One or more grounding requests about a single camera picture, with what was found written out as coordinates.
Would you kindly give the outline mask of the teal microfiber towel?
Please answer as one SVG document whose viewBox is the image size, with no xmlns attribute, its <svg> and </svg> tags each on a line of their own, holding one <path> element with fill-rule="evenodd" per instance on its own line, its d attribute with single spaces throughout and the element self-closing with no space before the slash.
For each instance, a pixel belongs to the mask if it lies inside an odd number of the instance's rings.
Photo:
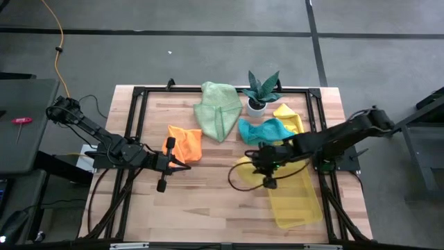
<svg viewBox="0 0 444 250">
<path fill-rule="evenodd" d="M 272 144 L 295 135 L 276 118 L 268 119 L 259 126 L 253 126 L 248 120 L 239 119 L 238 129 L 242 140 L 250 146 L 257 146 L 260 142 Z"/>
</svg>

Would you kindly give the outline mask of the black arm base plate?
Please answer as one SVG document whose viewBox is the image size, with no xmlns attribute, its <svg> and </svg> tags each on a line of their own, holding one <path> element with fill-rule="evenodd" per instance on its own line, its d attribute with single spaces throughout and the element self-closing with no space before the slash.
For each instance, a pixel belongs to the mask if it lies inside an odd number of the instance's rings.
<svg viewBox="0 0 444 250">
<path fill-rule="evenodd" d="M 95 169 L 134 169 L 142 164 L 146 156 L 139 144 L 121 143 L 117 146 L 98 145 L 95 151 L 86 151 L 85 155 L 94 160 Z"/>
<path fill-rule="evenodd" d="M 325 156 L 323 151 L 317 151 L 313 157 L 313 168 L 322 172 L 354 172 L 360 173 L 359 154 L 355 146 L 346 149 L 338 156 Z"/>
</svg>

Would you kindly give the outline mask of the grey side table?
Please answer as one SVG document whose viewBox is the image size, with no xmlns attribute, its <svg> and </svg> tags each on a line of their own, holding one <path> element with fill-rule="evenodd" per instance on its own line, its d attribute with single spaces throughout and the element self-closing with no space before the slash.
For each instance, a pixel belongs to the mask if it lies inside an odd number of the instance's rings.
<svg viewBox="0 0 444 250">
<path fill-rule="evenodd" d="M 42 136 L 46 129 L 45 110 L 59 88 L 54 79 L 23 79 L 0 81 L 0 174 L 22 174 L 32 170 Z M 14 118 L 31 117 L 23 125 L 17 144 L 18 125 Z"/>
</svg>

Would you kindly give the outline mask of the yellow translucent plastic bin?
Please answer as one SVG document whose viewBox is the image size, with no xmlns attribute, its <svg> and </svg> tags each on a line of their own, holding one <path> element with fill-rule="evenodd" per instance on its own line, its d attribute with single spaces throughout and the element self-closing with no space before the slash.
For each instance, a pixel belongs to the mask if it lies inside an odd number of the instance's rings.
<svg viewBox="0 0 444 250">
<path fill-rule="evenodd" d="M 288 229 L 323 219 L 321 206 L 307 169 L 308 163 L 306 160 L 290 162 L 275 173 L 277 177 L 282 177 L 298 172 L 277 180 L 276 189 L 268 189 L 275 223 L 279 228 Z"/>
</svg>

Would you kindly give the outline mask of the red-handled hex key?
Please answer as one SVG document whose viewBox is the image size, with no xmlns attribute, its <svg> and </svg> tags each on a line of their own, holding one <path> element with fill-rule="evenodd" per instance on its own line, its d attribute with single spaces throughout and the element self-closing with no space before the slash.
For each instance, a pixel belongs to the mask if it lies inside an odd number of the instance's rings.
<svg viewBox="0 0 444 250">
<path fill-rule="evenodd" d="M 31 117 L 20 117 L 20 118 L 14 118 L 11 122 L 15 125 L 18 125 L 18 133 L 15 144 L 19 142 L 20 135 L 22 133 L 23 125 L 30 124 L 33 121 Z"/>
</svg>

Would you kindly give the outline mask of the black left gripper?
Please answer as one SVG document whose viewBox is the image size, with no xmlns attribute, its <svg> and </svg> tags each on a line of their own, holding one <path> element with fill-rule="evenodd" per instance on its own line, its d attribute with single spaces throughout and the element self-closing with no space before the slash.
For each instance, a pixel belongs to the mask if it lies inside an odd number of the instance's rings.
<svg viewBox="0 0 444 250">
<path fill-rule="evenodd" d="M 161 173 L 161 177 L 157 182 L 156 190 L 158 192 L 165 192 L 167 188 L 167 176 L 172 175 L 172 171 L 186 171 L 190 170 L 191 167 L 181 161 L 179 161 L 177 158 L 173 157 L 172 151 L 175 146 L 176 139 L 174 137 L 168 137 L 166 141 L 166 154 L 159 153 L 157 155 L 157 161 L 155 164 L 155 171 Z M 180 167 L 170 167 L 170 162 L 175 166 Z"/>
</svg>

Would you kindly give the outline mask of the black aluminium frame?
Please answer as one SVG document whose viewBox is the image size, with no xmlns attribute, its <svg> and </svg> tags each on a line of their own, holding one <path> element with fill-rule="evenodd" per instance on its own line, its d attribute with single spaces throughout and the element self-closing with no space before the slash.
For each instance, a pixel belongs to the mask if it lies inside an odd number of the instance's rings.
<svg viewBox="0 0 444 250">
<path fill-rule="evenodd" d="M 149 89 L 142 96 L 135 96 L 134 122 L 132 135 L 141 135 L 142 142 L 152 149 L 161 149 L 167 137 L 169 124 L 180 128 L 198 128 L 194 117 L 194 104 L 200 103 L 199 86 L 174 85 L 167 92 L 161 85 L 117 85 L 112 98 L 106 129 L 111 133 L 124 134 L 133 100 L 133 92 Z M 283 97 L 270 103 L 263 117 L 249 117 L 243 109 L 241 118 L 254 125 L 273 117 L 273 111 L 285 103 L 298 113 L 304 130 L 321 130 L 345 120 L 341 95 L 337 87 L 284 87 Z M 141 133 L 137 122 L 142 98 L 147 94 L 146 112 Z M 252 149 L 244 144 L 237 125 L 226 140 L 218 143 L 203 137 L 203 157 L 190 164 L 193 169 L 175 173 L 167 178 L 165 193 L 156 192 L 155 186 L 160 174 L 144 170 L 133 185 L 129 197 L 128 213 L 123 225 L 125 242 L 154 243 L 327 243 L 328 234 L 325 216 L 322 220 L 286 230 L 275 223 L 267 190 L 238 192 L 227 182 L 229 168 Z M 87 234 L 87 214 L 90 213 L 91 228 L 104 216 L 110 207 L 114 183 L 119 180 L 117 170 L 111 169 L 101 179 L 94 193 L 91 208 L 86 208 L 79 236 Z M 127 172 L 121 175 L 122 184 Z M 358 229 L 367 237 L 373 238 L 366 211 L 365 201 L 359 181 L 352 174 L 336 174 L 342 205 Z M 120 223 L 122 206 L 112 220 L 111 235 L 114 237 Z"/>
</svg>

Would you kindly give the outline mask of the orange microfiber towel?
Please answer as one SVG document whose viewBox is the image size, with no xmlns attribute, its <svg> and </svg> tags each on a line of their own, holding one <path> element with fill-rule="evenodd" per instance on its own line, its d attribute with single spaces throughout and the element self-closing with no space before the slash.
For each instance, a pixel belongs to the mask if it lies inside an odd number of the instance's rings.
<svg viewBox="0 0 444 250">
<path fill-rule="evenodd" d="M 202 158 L 202 130 L 168 126 L 167 137 L 176 139 L 172 154 L 182 163 L 199 161 Z"/>
</svg>

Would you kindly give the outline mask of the yellow microfiber towel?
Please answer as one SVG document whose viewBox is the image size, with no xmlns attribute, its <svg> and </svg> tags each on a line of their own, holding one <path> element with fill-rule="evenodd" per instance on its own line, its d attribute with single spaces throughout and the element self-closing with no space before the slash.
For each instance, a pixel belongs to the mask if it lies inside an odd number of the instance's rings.
<svg viewBox="0 0 444 250">
<path fill-rule="evenodd" d="M 236 164 L 238 165 L 238 167 L 235 168 L 235 171 L 243 184 L 249 186 L 257 186 L 263 184 L 264 175 L 253 173 L 256 168 L 252 163 L 250 163 L 250 158 L 244 156 L 238 159 Z"/>
<path fill-rule="evenodd" d="M 283 139 L 305 132 L 300 115 L 290 109 L 286 104 L 282 104 L 276 109 L 273 115 L 275 131 L 273 144 L 282 144 Z"/>
</svg>

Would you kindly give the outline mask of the white box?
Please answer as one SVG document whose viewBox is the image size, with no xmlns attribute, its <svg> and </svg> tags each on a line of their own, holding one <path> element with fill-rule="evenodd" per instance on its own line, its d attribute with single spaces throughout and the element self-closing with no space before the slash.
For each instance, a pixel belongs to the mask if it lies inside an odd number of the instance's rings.
<svg viewBox="0 0 444 250">
<path fill-rule="evenodd" d="M 83 169 L 87 172 L 96 173 L 96 170 L 93 168 L 94 159 L 86 156 L 86 151 L 96 151 L 96 145 L 91 147 L 88 144 L 84 144 L 82 146 L 76 166 L 77 168 Z"/>
</svg>

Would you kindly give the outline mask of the light green microfiber towel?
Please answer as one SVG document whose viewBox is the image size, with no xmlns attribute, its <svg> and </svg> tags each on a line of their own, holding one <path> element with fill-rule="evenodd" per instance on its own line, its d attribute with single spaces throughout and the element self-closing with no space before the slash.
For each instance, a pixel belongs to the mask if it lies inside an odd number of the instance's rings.
<svg viewBox="0 0 444 250">
<path fill-rule="evenodd" d="M 203 133 L 217 142 L 223 142 L 236 124 L 243 104 L 234 86 L 225 83 L 204 82 L 202 97 L 194 104 L 194 115 Z"/>
</svg>

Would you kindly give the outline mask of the silver bracket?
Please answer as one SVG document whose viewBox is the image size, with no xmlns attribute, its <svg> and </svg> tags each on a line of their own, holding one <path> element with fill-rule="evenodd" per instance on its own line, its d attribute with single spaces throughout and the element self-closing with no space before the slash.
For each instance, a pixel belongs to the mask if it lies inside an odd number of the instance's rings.
<svg viewBox="0 0 444 250">
<path fill-rule="evenodd" d="M 334 244 L 305 244 L 304 250 L 343 250 L 341 245 Z"/>
<path fill-rule="evenodd" d="M 109 250 L 142 250 L 148 248 L 148 242 L 126 242 L 111 244 Z"/>
</svg>

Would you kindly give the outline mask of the green snake plant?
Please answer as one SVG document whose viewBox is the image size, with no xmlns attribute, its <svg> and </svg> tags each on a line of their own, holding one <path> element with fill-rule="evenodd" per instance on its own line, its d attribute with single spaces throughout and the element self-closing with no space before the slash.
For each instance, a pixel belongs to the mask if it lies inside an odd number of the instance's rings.
<svg viewBox="0 0 444 250">
<path fill-rule="evenodd" d="M 243 89 L 242 92 L 250 99 L 252 99 L 256 104 L 272 103 L 277 101 L 282 97 L 281 94 L 274 92 L 279 80 L 280 72 L 277 71 L 263 83 L 258 80 L 255 75 L 249 71 L 248 81 L 250 83 L 249 89 Z"/>
</svg>

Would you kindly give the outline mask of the grey metal stand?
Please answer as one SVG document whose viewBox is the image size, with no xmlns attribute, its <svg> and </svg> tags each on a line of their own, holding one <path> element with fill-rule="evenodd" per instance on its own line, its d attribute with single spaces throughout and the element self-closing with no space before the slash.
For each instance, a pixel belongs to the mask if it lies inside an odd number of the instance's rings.
<svg viewBox="0 0 444 250">
<path fill-rule="evenodd" d="M 396 123 L 387 136 L 398 132 L 403 134 L 411 162 L 423 181 L 423 187 L 408 194 L 405 201 L 444 203 L 444 187 L 434 175 L 444 171 L 444 87 L 419 101 L 415 112 Z"/>
</svg>

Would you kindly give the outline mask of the white plant pot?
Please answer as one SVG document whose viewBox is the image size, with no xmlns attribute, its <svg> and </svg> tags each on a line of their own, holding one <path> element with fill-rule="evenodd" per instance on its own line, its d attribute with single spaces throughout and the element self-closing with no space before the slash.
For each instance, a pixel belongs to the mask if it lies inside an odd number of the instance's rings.
<svg viewBox="0 0 444 250">
<path fill-rule="evenodd" d="M 251 117 L 261 117 L 264 115 L 266 107 L 267 103 L 256 103 L 249 98 L 246 104 L 246 112 Z"/>
</svg>

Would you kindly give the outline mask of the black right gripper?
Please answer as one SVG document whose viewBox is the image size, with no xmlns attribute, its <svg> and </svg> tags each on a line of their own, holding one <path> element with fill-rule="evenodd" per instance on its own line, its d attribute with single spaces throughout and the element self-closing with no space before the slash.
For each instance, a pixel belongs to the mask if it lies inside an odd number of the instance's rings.
<svg viewBox="0 0 444 250">
<path fill-rule="evenodd" d="M 274 172 L 281 166 L 285 166 L 293 157 L 293 146 L 289 141 L 284 141 L 281 145 L 259 143 L 257 150 L 247 150 L 245 156 L 255 168 L 254 174 L 263 175 L 262 184 L 265 188 L 276 189 L 277 178 L 273 176 Z"/>
</svg>

